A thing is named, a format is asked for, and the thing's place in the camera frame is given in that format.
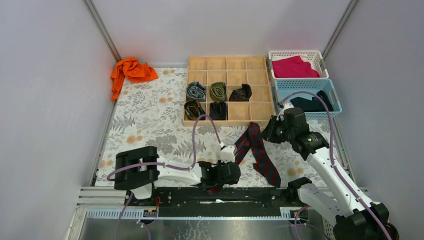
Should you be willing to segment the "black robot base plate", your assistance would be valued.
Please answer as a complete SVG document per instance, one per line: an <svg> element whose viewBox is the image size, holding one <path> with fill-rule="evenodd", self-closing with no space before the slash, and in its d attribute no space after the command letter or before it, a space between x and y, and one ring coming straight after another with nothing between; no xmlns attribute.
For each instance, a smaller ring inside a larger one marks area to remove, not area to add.
<svg viewBox="0 0 424 240"><path fill-rule="evenodd" d="M124 201L131 207L162 208L293 208L304 206L285 188L274 187L226 187L216 195L195 187L154 187L150 198L139 200L128 197Z"/></svg>

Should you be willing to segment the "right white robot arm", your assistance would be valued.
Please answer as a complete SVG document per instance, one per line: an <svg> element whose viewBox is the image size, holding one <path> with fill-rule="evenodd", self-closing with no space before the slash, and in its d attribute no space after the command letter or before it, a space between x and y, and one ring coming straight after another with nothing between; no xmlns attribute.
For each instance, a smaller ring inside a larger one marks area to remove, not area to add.
<svg viewBox="0 0 424 240"><path fill-rule="evenodd" d="M287 201L302 203L316 210L333 227L337 240L392 240L387 229L389 211L383 203L368 197L334 159L334 149L316 131L311 131L305 113L298 107L287 107L271 116L262 131L271 143L290 143L322 178L332 197L321 192L307 178L289 182Z"/></svg>

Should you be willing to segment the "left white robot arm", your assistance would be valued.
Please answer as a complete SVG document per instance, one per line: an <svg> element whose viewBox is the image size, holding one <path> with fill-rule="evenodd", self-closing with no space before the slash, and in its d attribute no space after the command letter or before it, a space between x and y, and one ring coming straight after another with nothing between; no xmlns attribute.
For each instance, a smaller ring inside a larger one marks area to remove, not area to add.
<svg viewBox="0 0 424 240"><path fill-rule="evenodd" d="M115 170L106 179L115 190L130 191L144 206L155 200L154 183L158 180L176 181L191 187L214 189L237 184L241 170L235 162L235 146L222 146L216 163L199 161L194 165L160 156L155 146L120 152L115 156Z"/></svg>

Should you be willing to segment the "red navy striped tie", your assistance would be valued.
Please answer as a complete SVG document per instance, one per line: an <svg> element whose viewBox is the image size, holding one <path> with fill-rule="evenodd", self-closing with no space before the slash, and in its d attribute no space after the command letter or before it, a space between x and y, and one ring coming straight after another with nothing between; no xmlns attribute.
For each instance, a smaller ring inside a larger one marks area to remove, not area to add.
<svg viewBox="0 0 424 240"><path fill-rule="evenodd" d="M255 159L253 169L263 176L267 183L279 188L281 187L282 179L275 165L266 152L266 148L261 136L260 126L255 122L250 122L246 131L235 142L237 154L235 155L235 163L239 165L249 151ZM215 187L207 190L211 196L217 195L222 187Z"/></svg>

